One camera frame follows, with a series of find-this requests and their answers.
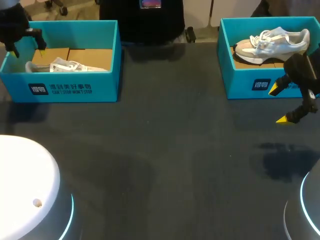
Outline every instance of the cardboard insert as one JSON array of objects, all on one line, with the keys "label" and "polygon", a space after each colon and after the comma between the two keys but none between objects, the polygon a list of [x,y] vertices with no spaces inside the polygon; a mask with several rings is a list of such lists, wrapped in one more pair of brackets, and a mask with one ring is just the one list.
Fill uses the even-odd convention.
[{"label": "cardboard insert", "polygon": [[36,65],[49,65],[56,58],[75,61],[80,64],[111,70],[112,49],[69,49],[69,48],[47,48],[43,55],[36,50],[32,62]]},{"label": "cardboard insert", "polygon": [[261,65],[250,64],[239,57],[236,57],[232,46],[230,47],[230,51],[232,53],[232,58],[236,69],[273,69],[284,67],[284,62],[275,58],[269,58]]}]

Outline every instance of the white sneaker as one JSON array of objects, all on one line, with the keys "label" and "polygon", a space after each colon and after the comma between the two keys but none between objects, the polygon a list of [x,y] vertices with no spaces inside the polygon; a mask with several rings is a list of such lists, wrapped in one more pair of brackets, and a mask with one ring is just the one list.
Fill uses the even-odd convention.
[{"label": "white sneaker", "polygon": [[310,43],[308,29],[300,32],[289,32],[277,27],[264,30],[260,36],[250,36],[238,42],[233,49],[235,54],[246,62],[262,64],[270,58],[286,61],[293,54],[303,54]]},{"label": "white sneaker", "polygon": [[63,60],[57,57],[50,65],[36,65],[31,61],[25,64],[26,73],[53,73],[53,72],[104,72],[103,68],[85,66],[76,61]]}]

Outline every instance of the blue shoe box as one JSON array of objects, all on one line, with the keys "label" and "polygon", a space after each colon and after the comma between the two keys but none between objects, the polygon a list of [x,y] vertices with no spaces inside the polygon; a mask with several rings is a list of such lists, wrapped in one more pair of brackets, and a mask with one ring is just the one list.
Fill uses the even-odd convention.
[{"label": "blue shoe box", "polygon": [[[315,17],[249,17],[223,18],[220,22],[217,54],[228,99],[274,98],[268,93],[276,79],[285,74],[283,67],[241,68],[235,66],[230,47],[250,35],[259,36],[263,30],[282,27],[288,32],[310,31],[307,54],[314,52],[320,43],[320,24]],[[295,84],[290,84],[277,98],[301,97]]]},{"label": "blue shoe box", "polygon": [[38,46],[32,37],[24,37],[15,45],[20,57],[7,53],[0,69],[0,78],[14,102],[117,101],[122,57],[117,21],[31,21],[30,27],[42,29],[48,49],[112,49],[111,68],[99,72],[26,73],[26,62],[33,59]]}]

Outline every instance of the black table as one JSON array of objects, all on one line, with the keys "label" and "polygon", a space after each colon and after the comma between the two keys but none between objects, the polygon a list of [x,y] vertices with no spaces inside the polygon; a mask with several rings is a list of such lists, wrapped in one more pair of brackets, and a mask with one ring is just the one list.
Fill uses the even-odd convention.
[{"label": "black table", "polygon": [[130,47],[117,103],[0,105],[0,130],[55,157],[83,240],[285,240],[283,211],[320,157],[296,99],[227,100],[215,43]]}]

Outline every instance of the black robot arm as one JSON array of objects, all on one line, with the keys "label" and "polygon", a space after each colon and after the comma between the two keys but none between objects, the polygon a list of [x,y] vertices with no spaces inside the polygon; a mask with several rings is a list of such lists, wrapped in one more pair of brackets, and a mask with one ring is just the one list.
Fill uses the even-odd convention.
[{"label": "black robot arm", "polygon": [[278,78],[269,94],[278,95],[290,83],[296,84],[302,95],[302,104],[293,111],[287,112],[277,123],[297,124],[308,113],[316,113],[318,107],[316,96],[320,94],[320,44],[310,56],[294,54],[284,63],[285,75]]},{"label": "black robot arm", "polygon": [[19,0],[0,1],[0,42],[5,49],[20,56],[15,43],[23,37],[34,37],[39,50],[45,50],[46,42],[42,37],[41,29],[30,28],[29,20]]}]

